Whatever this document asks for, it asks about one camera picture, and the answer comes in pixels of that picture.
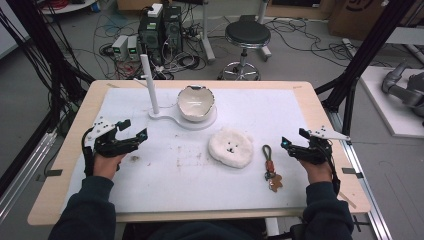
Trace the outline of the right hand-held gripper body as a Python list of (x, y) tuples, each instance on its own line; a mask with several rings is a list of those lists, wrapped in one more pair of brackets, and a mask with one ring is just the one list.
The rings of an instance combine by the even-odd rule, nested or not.
[(308, 146), (294, 145), (295, 150), (289, 152), (291, 157), (298, 160), (304, 160), (314, 165), (322, 164), (330, 161), (332, 158), (331, 140), (350, 141), (351, 138), (347, 135), (339, 133), (335, 130), (321, 126), (317, 130), (308, 130), (311, 134), (308, 140)]

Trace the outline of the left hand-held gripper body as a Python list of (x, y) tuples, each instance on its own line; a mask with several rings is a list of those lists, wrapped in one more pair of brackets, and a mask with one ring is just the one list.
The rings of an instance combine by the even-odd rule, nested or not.
[(96, 153), (104, 157), (115, 157), (127, 154), (138, 149), (136, 136), (129, 139), (118, 140), (116, 134), (119, 131), (115, 124), (103, 116), (97, 118), (93, 126), (83, 135), (83, 147), (88, 147), (88, 142), (93, 142)]

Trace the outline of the person's left hand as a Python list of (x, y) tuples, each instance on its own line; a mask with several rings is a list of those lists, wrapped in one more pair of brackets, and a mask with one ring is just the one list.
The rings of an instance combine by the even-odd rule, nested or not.
[(115, 176), (118, 165), (124, 157), (125, 154), (110, 158), (96, 154), (94, 157), (93, 175), (112, 180)]

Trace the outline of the person's right hand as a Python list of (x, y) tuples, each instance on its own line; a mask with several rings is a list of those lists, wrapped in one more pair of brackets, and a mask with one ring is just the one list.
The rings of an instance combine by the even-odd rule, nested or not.
[(314, 165), (307, 161), (300, 160), (300, 164), (306, 170), (310, 184), (319, 182), (332, 182), (332, 170), (328, 163)]

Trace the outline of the wooden table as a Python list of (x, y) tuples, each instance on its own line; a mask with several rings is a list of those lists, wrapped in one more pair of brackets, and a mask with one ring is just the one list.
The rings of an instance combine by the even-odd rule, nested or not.
[[(188, 86), (187, 80), (157, 81), (155, 83), (160, 107), (171, 106), (178, 93)], [(340, 128), (336, 115), (324, 109), (312, 85), (306, 81), (203, 81), (203, 86), (212, 93), (216, 89), (272, 89), (294, 92), (306, 122), (303, 129), (317, 130), (321, 126), (332, 130)], [(93, 126), (100, 116), (99, 110), (108, 90), (114, 88), (142, 88), (135, 81), (97, 80), (91, 84), (82, 106), (64, 140), (53, 164), (55, 175), (47, 178), (28, 216), (31, 225), (52, 225), (58, 221), (69, 198), (81, 188), (84, 174), (84, 159), (81, 139), (84, 132)], [(215, 210), (156, 213), (119, 213), (119, 222), (159, 222), (179, 220), (211, 220), (299, 216), (303, 209), (255, 209)]]

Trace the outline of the fluffy white bear pouch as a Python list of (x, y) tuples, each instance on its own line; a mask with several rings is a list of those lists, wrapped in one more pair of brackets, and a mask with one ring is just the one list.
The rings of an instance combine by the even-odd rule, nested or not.
[(209, 139), (208, 151), (213, 159), (224, 165), (242, 169), (253, 159), (253, 143), (236, 129), (222, 128)]

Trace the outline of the white ceramic bowl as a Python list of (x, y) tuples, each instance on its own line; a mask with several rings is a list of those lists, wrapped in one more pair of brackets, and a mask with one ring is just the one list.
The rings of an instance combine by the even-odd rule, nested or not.
[(200, 85), (190, 85), (181, 90), (177, 106), (182, 117), (188, 121), (206, 120), (212, 112), (215, 97), (210, 89)]

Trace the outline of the grey power supply unit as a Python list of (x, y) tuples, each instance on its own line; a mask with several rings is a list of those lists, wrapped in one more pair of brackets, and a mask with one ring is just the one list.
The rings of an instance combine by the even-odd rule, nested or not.
[(125, 61), (128, 56), (128, 37), (126, 35), (119, 36), (112, 44), (114, 57), (117, 61)]
[(140, 60), (140, 51), (138, 38), (136, 36), (129, 36), (127, 42), (128, 56), (131, 61)]

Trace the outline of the white platform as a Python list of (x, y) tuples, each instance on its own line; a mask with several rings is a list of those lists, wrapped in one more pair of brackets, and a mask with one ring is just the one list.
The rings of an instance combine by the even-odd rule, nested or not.
[(424, 139), (424, 118), (381, 90), (383, 79), (390, 71), (392, 68), (369, 66), (361, 76), (361, 84), (392, 136)]

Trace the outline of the black computer tower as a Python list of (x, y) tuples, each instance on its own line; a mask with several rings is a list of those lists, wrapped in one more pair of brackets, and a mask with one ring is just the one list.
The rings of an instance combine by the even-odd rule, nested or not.
[(165, 37), (168, 49), (172, 52), (182, 50), (181, 7), (167, 6), (164, 9)]
[(142, 50), (156, 65), (162, 65), (162, 46), (164, 43), (164, 30), (161, 17), (141, 17), (138, 28), (139, 40)]

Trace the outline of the grey desk leg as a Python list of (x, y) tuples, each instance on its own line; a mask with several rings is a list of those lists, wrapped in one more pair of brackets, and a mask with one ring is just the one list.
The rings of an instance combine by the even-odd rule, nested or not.
[(208, 38), (208, 3), (209, 0), (202, 0), (202, 33), (201, 42), (206, 54), (207, 63), (212, 64), (216, 58)]
[(260, 0), (260, 5), (257, 13), (257, 23), (261, 26), (261, 42), (259, 49), (261, 50), (264, 56), (264, 61), (267, 61), (272, 56), (272, 53), (268, 49), (268, 43), (270, 41), (271, 34), (264, 25), (264, 18), (268, 3), (269, 0)]

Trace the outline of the person's torso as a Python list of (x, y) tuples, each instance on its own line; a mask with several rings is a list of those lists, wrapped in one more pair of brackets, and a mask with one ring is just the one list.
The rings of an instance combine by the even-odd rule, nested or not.
[(130, 223), (122, 240), (266, 240), (264, 219)]

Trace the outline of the cardboard box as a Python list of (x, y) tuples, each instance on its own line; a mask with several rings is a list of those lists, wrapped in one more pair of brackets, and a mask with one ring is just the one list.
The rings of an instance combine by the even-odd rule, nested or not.
[(392, 2), (408, 0), (337, 0), (328, 21), (330, 35), (364, 40)]

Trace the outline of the aluminium rail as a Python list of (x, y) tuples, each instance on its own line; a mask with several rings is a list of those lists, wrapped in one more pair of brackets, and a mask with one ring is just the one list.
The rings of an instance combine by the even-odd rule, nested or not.
[(0, 225), (5, 221), (13, 206), (23, 193), (37, 169), (48, 155), (55, 143), (57, 132), (45, 133), (25, 158), (24, 164), (12, 179), (5, 193), (0, 197)]
[(333, 156), (341, 180), (339, 197), (349, 203), (354, 216), (363, 215), (365, 218), (364, 221), (354, 220), (356, 227), (368, 225), (374, 239), (393, 240), (353, 143), (350, 140), (333, 140)]

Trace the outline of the black frame post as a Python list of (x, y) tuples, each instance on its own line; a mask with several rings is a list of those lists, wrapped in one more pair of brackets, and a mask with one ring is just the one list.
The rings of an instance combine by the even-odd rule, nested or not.
[(0, 23), (18, 44), (19, 49), (30, 61), (37, 76), (48, 90), (49, 113), (47, 131), (53, 131), (61, 120), (61, 112), (71, 104), (83, 100), (87, 91), (82, 83), (90, 85), (95, 79), (82, 71), (75, 60), (73, 66), (60, 50), (48, 29), (41, 10), (35, 0), (6, 0), (30, 39), (25, 40), (19, 30), (0, 8)]
[(322, 101), (323, 107), (331, 113), (337, 113), (340, 104), (345, 102), (341, 130), (344, 135), (350, 134), (356, 85), (361, 75), (414, 2), (415, 0), (388, 0), (382, 14), (343, 73), (336, 79), (315, 89), (317, 95), (331, 90), (329, 96)]

